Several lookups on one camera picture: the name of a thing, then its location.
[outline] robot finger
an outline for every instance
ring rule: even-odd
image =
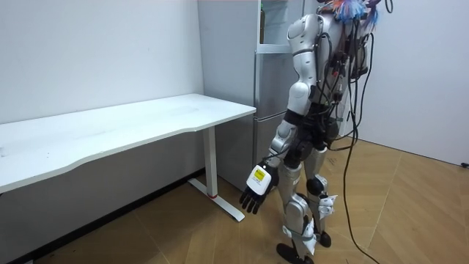
[[[251,197],[247,196],[246,199],[243,202],[243,205],[241,206],[243,209],[246,209],[248,207],[248,203],[251,201]]]
[[[259,206],[260,204],[259,203],[256,203],[256,205],[254,206],[253,210],[252,210],[252,213],[253,214],[257,214],[257,211],[259,210]]]
[[[248,196],[248,191],[249,191],[249,187],[246,187],[246,189],[244,189],[243,194],[241,194],[240,204],[242,204],[244,202],[244,199]]]
[[[256,200],[255,199],[252,199],[251,202],[249,203],[249,206],[248,206],[248,213],[250,213],[252,211],[252,208],[255,206],[256,204]]]

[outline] refrigerator door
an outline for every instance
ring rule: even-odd
[[[262,158],[269,155],[269,146],[276,135],[277,127],[283,120],[284,114],[256,121],[254,120],[254,160],[253,166],[258,164]]]
[[[289,89],[297,80],[291,54],[257,54],[256,118],[261,120],[286,111]]]

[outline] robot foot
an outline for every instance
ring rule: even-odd
[[[330,239],[329,234],[327,234],[325,231],[322,231],[321,238],[320,238],[320,244],[321,246],[324,246],[325,248],[329,248],[330,245],[332,245],[332,239]]]
[[[285,245],[284,243],[277,245],[277,253],[280,257],[283,257],[284,260],[291,264],[314,264],[313,260],[307,256],[305,257],[305,260],[300,259],[296,249]]]

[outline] robot knee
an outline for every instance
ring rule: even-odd
[[[321,195],[323,191],[325,190],[322,182],[316,177],[312,179],[308,179],[308,181],[306,182],[306,189],[308,190],[310,194],[316,197]]]

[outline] desk top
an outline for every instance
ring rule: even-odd
[[[203,95],[129,103],[0,125],[0,194],[107,155],[256,111]]]

